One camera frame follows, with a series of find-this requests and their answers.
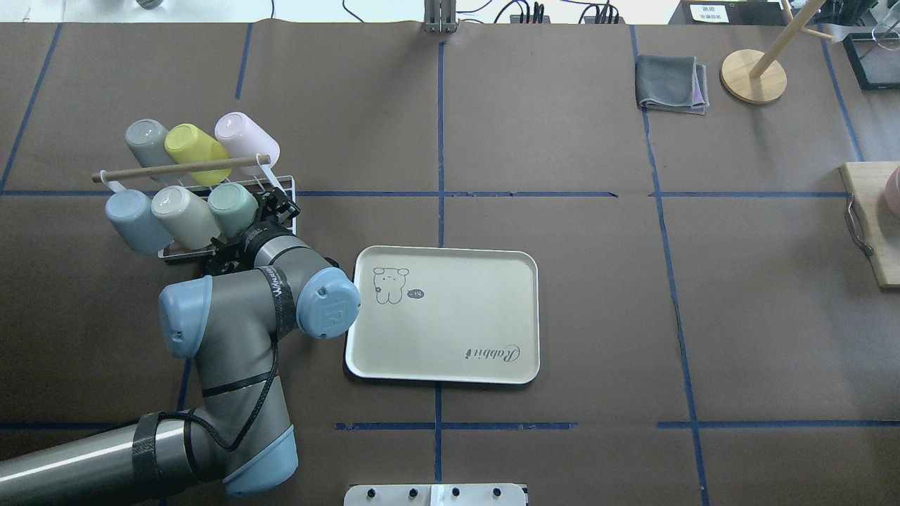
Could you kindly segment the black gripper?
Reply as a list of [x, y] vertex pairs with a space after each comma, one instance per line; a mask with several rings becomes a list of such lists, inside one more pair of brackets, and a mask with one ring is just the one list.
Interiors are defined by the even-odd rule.
[[284, 222], [298, 216], [301, 209], [282, 189], [252, 195], [258, 204], [254, 223], [235, 239], [224, 235], [223, 240], [212, 239], [212, 256], [205, 260], [205, 275], [225, 275], [254, 268], [264, 243], [293, 234]]

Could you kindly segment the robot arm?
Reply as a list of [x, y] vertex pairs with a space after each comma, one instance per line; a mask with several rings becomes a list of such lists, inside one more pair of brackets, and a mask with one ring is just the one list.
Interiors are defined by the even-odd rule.
[[206, 481], [245, 497], [295, 474], [280, 341], [295, 329], [319, 339], [342, 335], [361, 297], [281, 217], [259, 217], [223, 252], [242, 270], [168, 285], [158, 298], [166, 347], [193, 360], [202, 405], [155, 411], [4, 461], [4, 505], [132, 504]]

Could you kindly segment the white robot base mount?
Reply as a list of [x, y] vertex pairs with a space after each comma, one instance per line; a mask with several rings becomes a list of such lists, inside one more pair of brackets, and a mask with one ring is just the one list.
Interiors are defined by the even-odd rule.
[[528, 505], [527, 486], [514, 483], [358, 484], [344, 505]]

